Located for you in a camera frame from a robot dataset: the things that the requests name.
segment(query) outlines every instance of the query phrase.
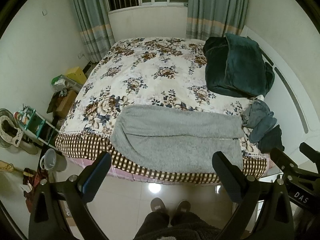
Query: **slipper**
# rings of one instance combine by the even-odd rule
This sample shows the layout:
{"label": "slipper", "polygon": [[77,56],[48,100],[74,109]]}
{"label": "slipper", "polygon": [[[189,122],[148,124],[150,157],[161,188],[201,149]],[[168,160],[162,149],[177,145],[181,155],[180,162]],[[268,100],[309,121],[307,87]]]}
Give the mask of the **slipper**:
{"label": "slipper", "polygon": [[182,200],[179,205],[177,206],[176,209],[176,214],[180,213],[180,212],[189,212],[191,209],[191,204],[188,200]]}
{"label": "slipper", "polygon": [[158,197],[151,200],[150,207],[153,212],[162,212],[162,213],[167,212],[163,201]]}

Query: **floral bedspread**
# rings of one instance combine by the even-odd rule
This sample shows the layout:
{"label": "floral bedspread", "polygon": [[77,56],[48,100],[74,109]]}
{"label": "floral bedspread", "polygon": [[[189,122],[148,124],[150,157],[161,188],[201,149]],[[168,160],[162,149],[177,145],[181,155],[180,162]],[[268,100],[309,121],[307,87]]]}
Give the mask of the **floral bedspread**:
{"label": "floral bedspread", "polygon": [[[239,115],[250,100],[207,89],[203,45],[159,37],[117,42],[90,74],[60,133],[109,138],[123,107],[133,104]],[[243,156],[265,158],[247,138],[239,143]]]}

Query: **teal curtain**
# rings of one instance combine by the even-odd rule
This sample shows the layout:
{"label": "teal curtain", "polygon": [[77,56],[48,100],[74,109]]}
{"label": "teal curtain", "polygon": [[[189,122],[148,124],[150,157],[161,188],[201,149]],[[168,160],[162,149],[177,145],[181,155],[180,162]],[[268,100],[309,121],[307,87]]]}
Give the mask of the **teal curtain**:
{"label": "teal curtain", "polygon": [[207,40],[224,33],[239,35],[249,0],[189,0],[187,38]]}
{"label": "teal curtain", "polygon": [[70,0],[81,38],[92,62],[99,62],[115,43],[107,0]]}

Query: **dark green blanket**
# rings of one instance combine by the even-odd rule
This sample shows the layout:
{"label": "dark green blanket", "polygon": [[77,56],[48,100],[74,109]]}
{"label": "dark green blanket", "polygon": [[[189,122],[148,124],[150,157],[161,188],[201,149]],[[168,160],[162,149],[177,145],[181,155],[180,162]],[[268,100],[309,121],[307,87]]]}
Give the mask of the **dark green blanket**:
{"label": "dark green blanket", "polygon": [[263,62],[257,42],[233,34],[210,37],[204,44],[207,58],[207,88],[232,97],[265,96],[275,75],[269,63]]}

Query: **bucket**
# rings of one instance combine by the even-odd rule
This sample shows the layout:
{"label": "bucket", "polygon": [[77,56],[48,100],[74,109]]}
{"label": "bucket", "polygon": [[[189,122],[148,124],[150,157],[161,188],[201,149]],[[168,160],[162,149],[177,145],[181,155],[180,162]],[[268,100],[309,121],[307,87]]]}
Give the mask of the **bucket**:
{"label": "bucket", "polygon": [[64,171],[67,168],[67,160],[54,149],[48,149],[40,160],[40,167],[48,171]]}

